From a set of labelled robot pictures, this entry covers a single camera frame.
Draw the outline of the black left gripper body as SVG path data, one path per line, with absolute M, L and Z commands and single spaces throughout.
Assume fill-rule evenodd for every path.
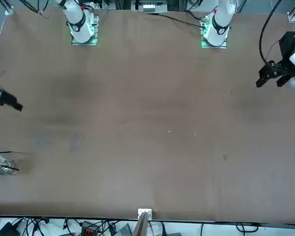
M 295 31 L 286 32 L 279 40 L 282 59 L 279 62 L 273 62 L 272 66 L 276 69 L 283 70 L 284 73 L 275 71 L 275 77 L 283 75 L 295 75 L 295 65 L 290 61 L 295 48 Z

